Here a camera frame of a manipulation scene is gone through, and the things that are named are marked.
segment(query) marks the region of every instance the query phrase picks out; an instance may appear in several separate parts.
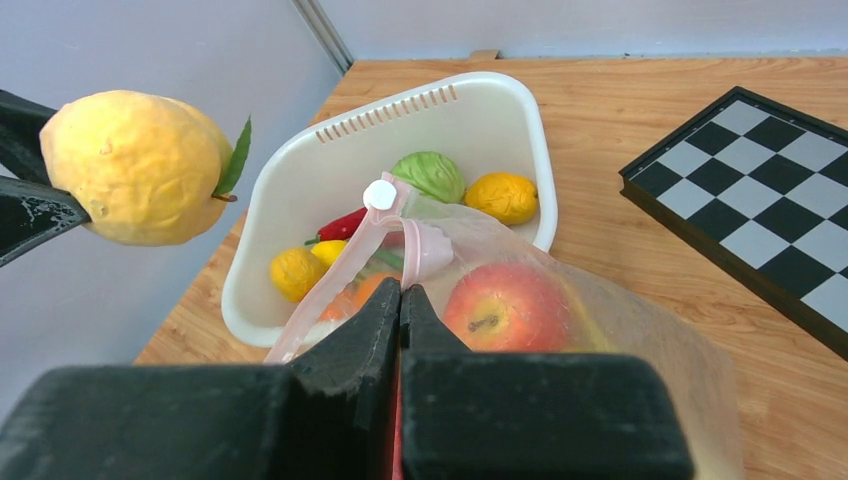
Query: white plastic bin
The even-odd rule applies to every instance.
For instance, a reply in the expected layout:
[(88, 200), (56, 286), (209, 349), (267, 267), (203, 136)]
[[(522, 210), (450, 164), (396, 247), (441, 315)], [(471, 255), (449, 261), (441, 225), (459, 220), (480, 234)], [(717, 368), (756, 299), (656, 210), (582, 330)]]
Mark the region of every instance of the white plastic bin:
[(318, 123), (274, 154), (257, 179), (224, 283), (221, 310), (233, 335), (272, 346), (295, 307), (270, 282), (274, 256), (361, 207), (362, 192), (383, 171), (424, 150), (453, 159), (469, 185), (493, 171), (535, 179), (539, 213), (516, 230), (550, 249), (557, 201), (535, 98), (507, 75), (456, 75)]

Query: transparent bag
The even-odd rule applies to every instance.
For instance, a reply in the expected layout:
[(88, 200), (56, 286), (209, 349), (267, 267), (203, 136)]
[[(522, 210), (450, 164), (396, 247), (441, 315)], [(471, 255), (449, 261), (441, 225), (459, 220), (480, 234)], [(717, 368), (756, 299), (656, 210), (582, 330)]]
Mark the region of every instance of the transparent bag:
[[(725, 352), (670, 311), (558, 262), (489, 215), (418, 195), (387, 173), (368, 190), (363, 223), (295, 309), (267, 362), (288, 362), (308, 349), (305, 338), (329, 334), (332, 328), (315, 338), (317, 319), (344, 292), (355, 295), (363, 278), (400, 273), (401, 288), (422, 285), (442, 321), (474, 351), (646, 360), (668, 387), (697, 478), (744, 478), (734, 366)], [(402, 257), (402, 266), (386, 262), (387, 252)], [(355, 311), (340, 313), (334, 325)]]

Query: chessboard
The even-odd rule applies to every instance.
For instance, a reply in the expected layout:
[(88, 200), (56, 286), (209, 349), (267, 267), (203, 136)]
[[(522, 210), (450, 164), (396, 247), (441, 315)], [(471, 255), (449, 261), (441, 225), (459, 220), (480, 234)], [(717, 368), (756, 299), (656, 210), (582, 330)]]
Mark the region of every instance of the chessboard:
[(619, 173), (622, 195), (848, 360), (848, 132), (735, 87)]

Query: white cap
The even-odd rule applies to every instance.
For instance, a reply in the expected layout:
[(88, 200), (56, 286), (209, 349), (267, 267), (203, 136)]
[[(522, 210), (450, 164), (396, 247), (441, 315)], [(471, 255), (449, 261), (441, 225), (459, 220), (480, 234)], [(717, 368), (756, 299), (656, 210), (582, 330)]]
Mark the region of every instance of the white cap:
[(397, 198), (397, 189), (388, 180), (375, 180), (362, 193), (362, 203), (366, 208), (389, 210)]

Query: lemon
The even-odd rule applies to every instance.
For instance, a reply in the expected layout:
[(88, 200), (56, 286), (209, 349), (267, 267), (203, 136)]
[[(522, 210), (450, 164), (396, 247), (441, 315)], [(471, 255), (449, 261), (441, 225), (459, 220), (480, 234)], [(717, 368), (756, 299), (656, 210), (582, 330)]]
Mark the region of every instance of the lemon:
[(297, 303), (327, 273), (327, 266), (306, 247), (283, 251), (271, 260), (271, 282), (286, 300)]
[(111, 90), (64, 105), (40, 133), (52, 185), (125, 245), (178, 245), (207, 231), (233, 149), (214, 121), (178, 100)]
[(342, 254), (347, 240), (325, 240), (312, 246), (310, 252), (318, 257), (327, 268), (330, 268)]
[(505, 172), (483, 175), (465, 192), (465, 204), (504, 225), (530, 221), (539, 209), (539, 193), (530, 179)]

